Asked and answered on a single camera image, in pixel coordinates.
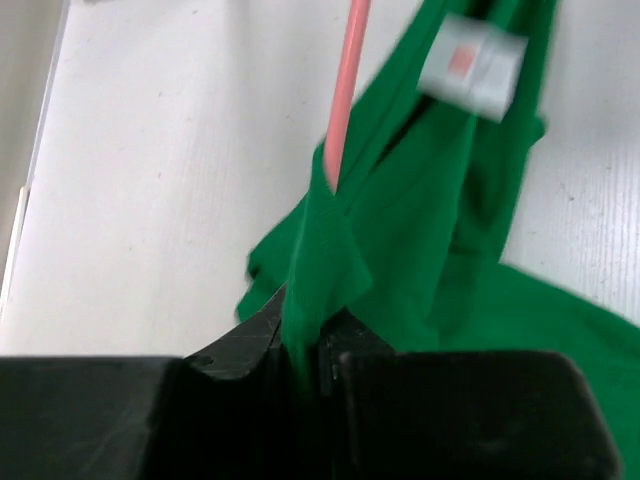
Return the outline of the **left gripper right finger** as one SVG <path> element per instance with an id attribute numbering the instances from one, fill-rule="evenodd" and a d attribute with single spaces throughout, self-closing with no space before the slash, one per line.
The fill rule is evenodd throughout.
<path id="1" fill-rule="evenodd" d="M 405 353 L 348 312 L 317 344 L 337 479 L 619 479 L 577 366 L 551 351 Z"/>

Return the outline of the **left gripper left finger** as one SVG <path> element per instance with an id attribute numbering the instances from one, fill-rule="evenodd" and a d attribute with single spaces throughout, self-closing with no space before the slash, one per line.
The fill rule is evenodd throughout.
<path id="1" fill-rule="evenodd" d="M 289 412 L 283 299 L 185 358 L 3 358 L 2 477 L 307 477 Z"/>

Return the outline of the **pink wire hanger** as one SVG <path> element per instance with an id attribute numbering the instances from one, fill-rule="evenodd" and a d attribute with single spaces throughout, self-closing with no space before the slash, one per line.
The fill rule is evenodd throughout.
<path id="1" fill-rule="evenodd" d="M 323 149 L 327 183 L 336 192 L 370 12 L 370 0 L 352 0 Z"/>

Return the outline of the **green t shirt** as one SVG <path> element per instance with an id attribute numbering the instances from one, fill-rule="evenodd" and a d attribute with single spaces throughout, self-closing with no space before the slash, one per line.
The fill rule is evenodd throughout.
<path id="1" fill-rule="evenodd" d="M 584 372 L 624 475 L 639 475 L 639 330 L 500 261 L 530 148 L 552 1 L 426 1 L 351 112 L 340 179 L 323 154 L 308 192 L 251 251 L 247 320 L 285 290 L 283 342 L 296 370 L 329 317 L 347 309 L 404 351 L 544 349 Z M 444 18 L 523 36 L 514 101 L 499 123 L 423 95 L 424 61 Z"/>

